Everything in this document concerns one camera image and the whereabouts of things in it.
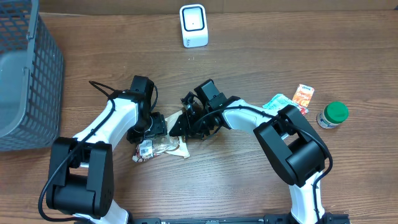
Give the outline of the teal wipes packet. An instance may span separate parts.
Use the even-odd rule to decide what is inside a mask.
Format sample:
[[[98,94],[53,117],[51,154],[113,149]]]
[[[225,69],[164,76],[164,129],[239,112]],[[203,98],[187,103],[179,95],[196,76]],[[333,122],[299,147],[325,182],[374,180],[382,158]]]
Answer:
[[[268,110],[279,111],[287,105],[295,106],[295,103],[285,95],[279,93],[276,94],[268,103],[264,104],[262,107]]]

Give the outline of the orange small box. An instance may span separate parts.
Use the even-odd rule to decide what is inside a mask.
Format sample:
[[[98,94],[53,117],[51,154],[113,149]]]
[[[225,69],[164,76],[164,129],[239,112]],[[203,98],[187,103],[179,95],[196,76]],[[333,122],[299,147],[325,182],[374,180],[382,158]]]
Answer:
[[[313,87],[299,84],[292,98],[292,101],[299,104],[300,106],[307,108],[314,92],[315,89]]]

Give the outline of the green lid jar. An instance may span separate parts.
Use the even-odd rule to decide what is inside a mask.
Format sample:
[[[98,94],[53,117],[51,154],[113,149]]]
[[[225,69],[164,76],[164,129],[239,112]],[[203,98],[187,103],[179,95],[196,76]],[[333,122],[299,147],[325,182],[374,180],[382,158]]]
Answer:
[[[334,101],[317,114],[317,123],[324,129],[333,129],[346,121],[348,116],[348,107],[340,101]]]

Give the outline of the white barcode scanner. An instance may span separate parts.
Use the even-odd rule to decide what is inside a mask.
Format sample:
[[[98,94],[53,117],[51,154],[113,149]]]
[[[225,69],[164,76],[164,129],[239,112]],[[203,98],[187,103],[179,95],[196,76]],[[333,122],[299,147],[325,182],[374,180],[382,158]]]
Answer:
[[[201,4],[184,5],[179,10],[182,41],[185,48],[208,45],[206,11]]]

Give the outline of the grey plastic mesh basket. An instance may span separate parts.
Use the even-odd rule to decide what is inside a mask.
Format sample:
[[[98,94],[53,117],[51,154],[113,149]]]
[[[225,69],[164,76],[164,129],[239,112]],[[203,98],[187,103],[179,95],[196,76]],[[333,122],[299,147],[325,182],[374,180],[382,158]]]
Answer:
[[[65,61],[35,0],[1,1],[1,151],[59,137]]]

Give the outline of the red stick sachet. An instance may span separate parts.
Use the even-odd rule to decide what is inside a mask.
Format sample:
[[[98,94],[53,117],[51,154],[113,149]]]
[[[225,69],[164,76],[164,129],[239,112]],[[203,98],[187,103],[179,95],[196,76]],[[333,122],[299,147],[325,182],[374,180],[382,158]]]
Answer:
[[[298,105],[298,109],[303,115],[306,115],[308,113],[308,109],[304,106]]]

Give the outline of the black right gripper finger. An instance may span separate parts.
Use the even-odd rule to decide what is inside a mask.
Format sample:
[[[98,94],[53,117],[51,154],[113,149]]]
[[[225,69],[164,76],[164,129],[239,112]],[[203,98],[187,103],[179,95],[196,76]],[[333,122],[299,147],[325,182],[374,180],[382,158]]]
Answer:
[[[189,91],[188,94],[180,100],[186,113],[200,114],[202,112],[202,103],[199,97],[193,92]]]
[[[183,112],[176,120],[175,124],[172,126],[169,131],[169,135],[172,137],[178,136],[188,136],[190,130],[190,124],[188,115],[186,112]]]

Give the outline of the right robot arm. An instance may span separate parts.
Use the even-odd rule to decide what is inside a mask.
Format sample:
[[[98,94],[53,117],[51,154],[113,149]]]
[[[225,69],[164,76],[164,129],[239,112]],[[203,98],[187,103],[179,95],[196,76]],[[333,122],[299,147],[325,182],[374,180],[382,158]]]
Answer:
[[[271,167],[289,185],[289,223],[326,223],[320,181],[330,171],[331,155],[310,123],[293,106],[270,110],[250,105],[237,96],[225,97],[212,79],[182,98],[185,111],[170,136],[205,140],[222,127],[255,135]]]

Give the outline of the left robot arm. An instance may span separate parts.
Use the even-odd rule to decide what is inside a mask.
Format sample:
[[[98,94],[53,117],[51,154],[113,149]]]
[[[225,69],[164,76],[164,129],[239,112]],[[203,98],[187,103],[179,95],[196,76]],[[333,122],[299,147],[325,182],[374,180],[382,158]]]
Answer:
[[[126,90],[108,93],[110,86],[91,85],[107,97],[106,107],[74,137],[53,142],[38,211],[48,222],[133,223],[131,212],[114,200],[113,151],[123,136],[140,144],[166,135],[164,117],[154,111],[159,92],[152,80],[137,75]]]

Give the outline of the brown snack pouch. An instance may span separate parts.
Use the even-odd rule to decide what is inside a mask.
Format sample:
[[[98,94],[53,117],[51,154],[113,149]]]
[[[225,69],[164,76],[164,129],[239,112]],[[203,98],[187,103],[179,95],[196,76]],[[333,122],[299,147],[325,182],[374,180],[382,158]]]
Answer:
[[[171,154],[180,156],[184,159],[190,157],[186,140],[183,136],[171,137],[169,132],[177,118],[182,114],[182,110],[170,115],[165,119],[167,125],[167,134],[152,139],[146,139],[136,147],[132,160],[134,162],[145,162],[161,154]]]

